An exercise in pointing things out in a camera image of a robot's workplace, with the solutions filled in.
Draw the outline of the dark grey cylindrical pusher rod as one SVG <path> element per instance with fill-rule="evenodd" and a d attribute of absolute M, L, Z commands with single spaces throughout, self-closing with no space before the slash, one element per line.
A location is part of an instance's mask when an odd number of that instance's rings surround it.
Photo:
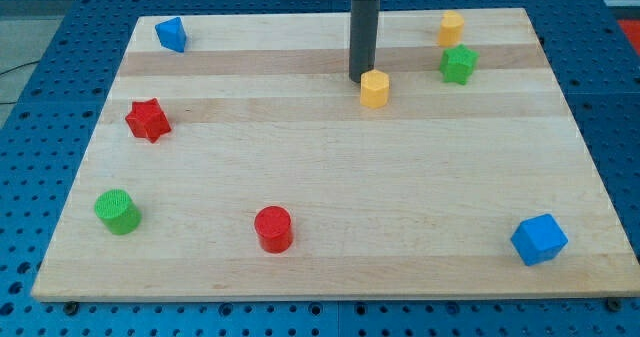
<path fill-rule="evenodd" d="M 374 69 L 380 0 L 351 0 L 349 78 L 360 83 Z"/>

